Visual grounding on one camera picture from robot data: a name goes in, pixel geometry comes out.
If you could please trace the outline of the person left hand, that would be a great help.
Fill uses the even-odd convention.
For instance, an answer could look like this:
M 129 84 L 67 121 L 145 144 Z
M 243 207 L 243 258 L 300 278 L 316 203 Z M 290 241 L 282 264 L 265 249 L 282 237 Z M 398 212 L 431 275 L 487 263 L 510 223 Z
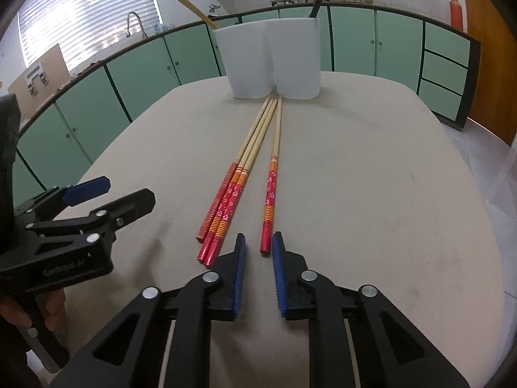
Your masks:
M 32 326 L 32 318 L 35 314 L 40 315 L 45 326 L 50 331 L 63 331 L 68 325 L 66 313 L 66 293 L 63 289 L 46 293 L 42 296 L 41 302 L 36 302 L 35 310 L 29 312 L 20 306 L 11 297 L 1 297 L 1 317 L 9 324 L 29 328 Z

